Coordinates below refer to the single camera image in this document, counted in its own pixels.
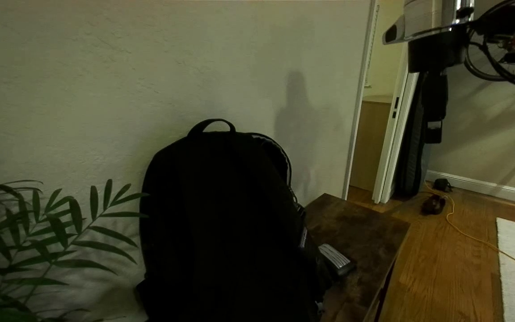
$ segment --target wooden table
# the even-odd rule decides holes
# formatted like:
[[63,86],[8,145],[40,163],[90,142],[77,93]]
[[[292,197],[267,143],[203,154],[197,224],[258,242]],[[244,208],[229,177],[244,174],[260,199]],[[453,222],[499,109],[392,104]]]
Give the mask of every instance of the wooden table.
[[306,211],[317,244],[331,244],[358,261],[358,269],[328,292],[322,322],[378,320],[408,224],[331,195],[319,197]]

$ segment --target black backpack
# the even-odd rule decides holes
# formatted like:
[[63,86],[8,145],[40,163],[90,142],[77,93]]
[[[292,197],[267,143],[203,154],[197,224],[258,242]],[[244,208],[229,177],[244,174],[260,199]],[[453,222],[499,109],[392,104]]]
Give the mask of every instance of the black backpack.
[[331,278],[305,247],[305,210],[283,149],[263,134],[204,133],[147,170],[138,297],[151,320],[313,322]]

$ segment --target wooden floor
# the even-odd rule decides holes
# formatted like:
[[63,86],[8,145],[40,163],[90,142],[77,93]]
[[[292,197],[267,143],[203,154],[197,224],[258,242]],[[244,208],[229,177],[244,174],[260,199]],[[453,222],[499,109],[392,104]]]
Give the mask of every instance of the wooden floor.
[[[499,256],[448,226],[444,215],[423,217],[432,195],[374,206],[369,192],[351,190],[349,202],[412,224],[389,288],[381,322],[503,322]],[[471,192],[451,195],[453,222],[498,244],[496,218],[515,220],[515,204]]]

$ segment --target baseboard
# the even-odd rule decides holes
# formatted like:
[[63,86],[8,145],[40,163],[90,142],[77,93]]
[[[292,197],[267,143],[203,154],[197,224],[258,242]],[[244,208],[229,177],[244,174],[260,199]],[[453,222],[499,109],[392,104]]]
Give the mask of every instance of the baseboard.
[[515,188],[514,186],[499,186],[496,183],[476,181],[471,177],[460,177],[460,176],[444,174],[444,172],[432,172],[430,170],[426,174],[428,181],[435,181],[439,177],[449,179],[453,186],[462,188],[462,190],[471,190],[476,193],[492,195],[498,199],[507,199],[507,201],[515,202]]

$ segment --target backpack top handle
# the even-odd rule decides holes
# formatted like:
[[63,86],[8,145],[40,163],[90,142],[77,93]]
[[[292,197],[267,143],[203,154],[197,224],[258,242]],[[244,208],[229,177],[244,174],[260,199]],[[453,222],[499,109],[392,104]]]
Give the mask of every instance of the backpack top handle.
[[197,124],[195,127],[192,127],[188,136],[201,136],[206,131],[208,125],[217,124],[217,122],[228,124],[231,134],[237,133],[237,127],[231,122],[228,122],[224,118],[208,118],[208,120]]

